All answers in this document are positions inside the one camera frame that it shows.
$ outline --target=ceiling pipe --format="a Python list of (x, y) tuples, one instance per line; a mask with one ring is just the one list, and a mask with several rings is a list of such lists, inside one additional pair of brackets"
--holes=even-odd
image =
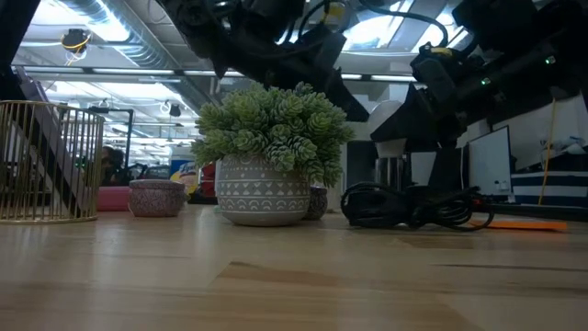
[[(162, 43), (145, 26), (125, 1), (120, 0), (55, 0), (80, 17), (88, 20), (88, 27), (121, 24), (129, 37), (121, 42), (108, 41), (109, 45), (120, 44), (116, 50), (143, 69), (171, 69), (179, 67), (179, 63), (169, 54)], [(193, 78), (183, 79), (180, 83), (164, 83), (164, 85), (180, 94), (187, 104), (196, 112), (205, 102), (217, 102), (203, 91)]]

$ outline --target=wooden tabletop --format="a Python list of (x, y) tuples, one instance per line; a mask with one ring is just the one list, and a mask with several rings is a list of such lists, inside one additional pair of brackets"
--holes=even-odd
[(103, 213), (0, 226), (0, 330), (588, 330), (588, 224), (567, 232), (231, 225)]

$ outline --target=gold wire basket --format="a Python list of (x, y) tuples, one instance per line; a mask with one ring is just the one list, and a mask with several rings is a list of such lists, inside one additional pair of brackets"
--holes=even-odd
[(93, 221), (104, 118), (36, 101), (0, 102), (0, 224)]

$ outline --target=red container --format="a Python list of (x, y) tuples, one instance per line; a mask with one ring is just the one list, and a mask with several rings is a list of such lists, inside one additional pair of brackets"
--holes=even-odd
[(129, 211), (129, 187), (103, 187), (98, 191), (98, 211)]

